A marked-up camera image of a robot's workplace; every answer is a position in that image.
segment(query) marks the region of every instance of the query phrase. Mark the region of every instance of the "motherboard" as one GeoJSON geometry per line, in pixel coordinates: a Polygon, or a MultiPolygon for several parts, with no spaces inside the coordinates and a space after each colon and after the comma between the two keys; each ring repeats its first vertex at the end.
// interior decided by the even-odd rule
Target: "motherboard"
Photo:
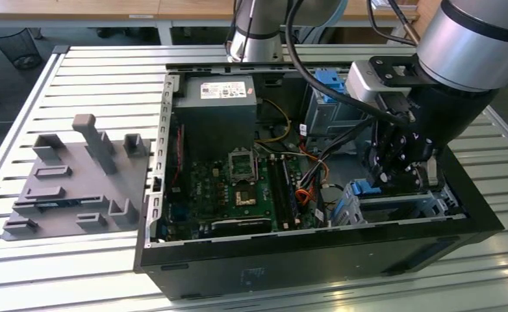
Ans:
{"type": "Polygon", "coordinates": [[[310,226],[294,192],[302,178],[296,156],[258,156],[236,149],[227,159],[196,161],[190,167],[188,196],[170,202],[170,241],[310,226]]]}

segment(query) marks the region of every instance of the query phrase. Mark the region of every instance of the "power supply label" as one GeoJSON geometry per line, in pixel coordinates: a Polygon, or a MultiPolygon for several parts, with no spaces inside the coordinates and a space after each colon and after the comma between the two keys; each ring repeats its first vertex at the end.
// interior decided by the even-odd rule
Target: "power supply label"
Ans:
{"type": "Polygon", "coordinates": [[[244,81],[232,83],[203,83],[200,85],[200,99],[230,99],[238,97],[247,97],[244,81]]]}

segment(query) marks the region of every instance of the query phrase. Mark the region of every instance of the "blue plastic latch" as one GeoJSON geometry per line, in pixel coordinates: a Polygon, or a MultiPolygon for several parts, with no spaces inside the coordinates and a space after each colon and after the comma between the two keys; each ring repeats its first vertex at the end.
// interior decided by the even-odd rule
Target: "blue plastic latch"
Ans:
{"type": "MultiPolygon", "coordinates": [[[[346,94],[347,89],[344,86],[344,80],[339,77],[335,70],[316,70],[316,79],[336,92],[346,94]]],[[[326,103],[336,103],[335,99],[328,97],[326,94],[322,95],[324,96],[326,103]]]]}
{"type": "Polygon", "coordinates": [[[338,216],[339,211],[342,211],[342,209],[343,209],[343,206],[344,206],[344,200],[342,200],[338,203],[338,207],[335,207],[334,212],[331,213],[331,219],[334,219],[338,216]]]}
{"type": "Polygon", "coordinates": [[[360,194],[379,194],[382,193],[382,189],[379,187],[372,187],[367,180],[358,180],[351,183],[352,185],[352,191],[355,192],[355,195],[360,194]]]}

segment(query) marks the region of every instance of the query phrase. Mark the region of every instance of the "metal slotted table surface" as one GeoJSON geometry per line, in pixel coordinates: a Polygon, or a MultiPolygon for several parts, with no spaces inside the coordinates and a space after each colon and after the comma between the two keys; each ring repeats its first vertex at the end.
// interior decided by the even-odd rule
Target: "metal slotted table surface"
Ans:
{"type": "MultiPolygon", "coordinates": [[[[304,60],[350,61],[414,49],[340,45],[299,52],[304,60]]],[[[91,113],[112,140],[140,133],[154,141],[164,64],[224,61],[216,46],[72,47],[52,55],[0,147],[0,234],[36,157],[36,135],[55,132],[64,142],[82,141],[71,120],[91,113]]],[[[136,231],[0,239],[0,311],[508,311],[508,127],[492,109],[451,148],[507,230],[420,272],[171,302],[150,278],[132,273],[136,231]]]]}

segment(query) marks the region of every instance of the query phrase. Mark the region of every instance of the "wastebasket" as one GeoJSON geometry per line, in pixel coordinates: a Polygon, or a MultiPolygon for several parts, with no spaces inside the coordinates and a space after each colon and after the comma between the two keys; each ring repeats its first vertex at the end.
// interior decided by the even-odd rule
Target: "wastebasket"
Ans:
{"type": "Polygon", "coordinates": [[[35,68],[43,62],[27,28],[0,28],[0,51],[18,70],[35,68]]]}

